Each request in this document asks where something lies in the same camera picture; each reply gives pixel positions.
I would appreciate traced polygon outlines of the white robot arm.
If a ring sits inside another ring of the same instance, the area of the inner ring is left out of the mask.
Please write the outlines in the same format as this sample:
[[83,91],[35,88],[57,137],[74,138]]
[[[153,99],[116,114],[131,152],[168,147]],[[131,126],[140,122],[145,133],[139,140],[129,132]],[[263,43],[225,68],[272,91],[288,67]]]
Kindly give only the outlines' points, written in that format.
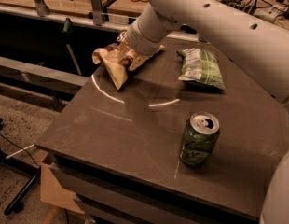
[[149,0],[129,26],[127,42],[152,55],[181,25],[225,54],[289,112],[289,31],[215,0]]

